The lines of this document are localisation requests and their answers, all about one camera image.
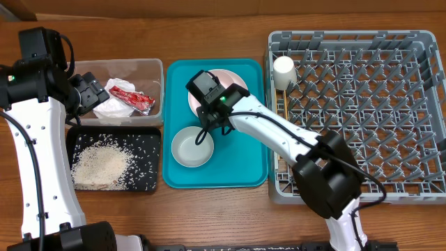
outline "dish rack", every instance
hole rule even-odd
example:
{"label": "dish rack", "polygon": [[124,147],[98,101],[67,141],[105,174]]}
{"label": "dish rack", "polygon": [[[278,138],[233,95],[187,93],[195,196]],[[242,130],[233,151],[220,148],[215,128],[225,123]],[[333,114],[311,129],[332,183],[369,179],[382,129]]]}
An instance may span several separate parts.
{"label": "dish rack", "polygon": [[[291,57],[298,74],[285,91],[272,80],[279,56]],[[268,38],[268,108],[322,135],[343,135],[390,203],[446,203],[445,85],[428,31],[275,31]],[[273,152],[269,161],[270,198],[303,204],[290,167]],[[362,191],[362,201],[382,195],[369,180]]]}

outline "rice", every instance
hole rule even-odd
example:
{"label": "rice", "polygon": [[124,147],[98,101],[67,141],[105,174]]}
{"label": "rice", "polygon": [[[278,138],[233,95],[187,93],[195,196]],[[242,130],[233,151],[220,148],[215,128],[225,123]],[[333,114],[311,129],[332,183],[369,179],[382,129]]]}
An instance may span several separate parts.
{"label": "rice", "polygon": [[134,165],[134,155],[116,143],[96,142],[85,148],[72,166],[75,188],[80,190],[125,190],[125,176]]}

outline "white bowl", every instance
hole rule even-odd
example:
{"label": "white bowl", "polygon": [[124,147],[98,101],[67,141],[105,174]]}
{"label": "white bowl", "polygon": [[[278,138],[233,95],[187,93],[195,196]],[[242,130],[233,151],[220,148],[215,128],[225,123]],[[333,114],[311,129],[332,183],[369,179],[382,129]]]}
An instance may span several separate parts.
{"label": "white bowl", "polygon": [[203,142],[197,146],[195,139],[200,131],[200,127],[190,126],[175,135],[171,150],[176,162],[185,167],[199,167],[208,162],[214,151],[214,141],[208,133]]}

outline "wooden surface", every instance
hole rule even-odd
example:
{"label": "wooden surface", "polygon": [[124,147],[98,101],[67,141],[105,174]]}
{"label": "wooden surface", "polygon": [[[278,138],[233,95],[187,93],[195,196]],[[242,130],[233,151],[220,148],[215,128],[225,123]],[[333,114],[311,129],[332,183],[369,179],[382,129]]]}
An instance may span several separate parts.
{"label": "wooden surface", "polygon": [[[444,13],[98,20],[0,24],[0,63],[20,57],[17,32],[34,26],[67,35],[76,60],[245,57],[263,65],[274,30],[428,29],[446,59]],[[21,241],[22,191],[12,137],[0,122],[0,250]],[[88,223],[106,220],[117,234],[145,234],[154,244],[247,245],[327,241],[323,219],[306,206],[275,205],[268,186],[174,190],[159,175],[154,195],[77,192]],[[398,241],[400,250],[446,250],[446,206],[382,205],[361,212],[370,239]]]}
{"label": "wooden surface", "polygon": [[111,18],[446,11],[444,0],[76,0],[69,5],[59,0],[2,1],[19,2],[35,14]]}

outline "wooden table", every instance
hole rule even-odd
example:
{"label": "wooden table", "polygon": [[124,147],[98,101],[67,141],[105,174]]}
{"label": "wooden table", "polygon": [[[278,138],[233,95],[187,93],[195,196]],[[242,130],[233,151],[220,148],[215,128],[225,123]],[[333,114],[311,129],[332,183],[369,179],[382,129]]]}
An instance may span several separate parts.
{"label": "wooden table", "polygon": [[[383,13],[232,18],[105,20],[0,24],[0,63],[20,58],[17,32],[35,26],[67,35],[76,60],[245,57],[263,65],[275,30],[427,29],[446,59],[445,13]],[[0,122],[0,250],[21,241],[22,190],[12,137]],[[273,204],[268,186],[174,190],[159,175],[154,195],[77,192],[88,223],[106,220],[117,234],[145,234],[154,244],[249,245],[327,241],[323,219],[306,206]],[[369,239],[400,250],[446,250],[446,206],[382,205],[361,212]]]}

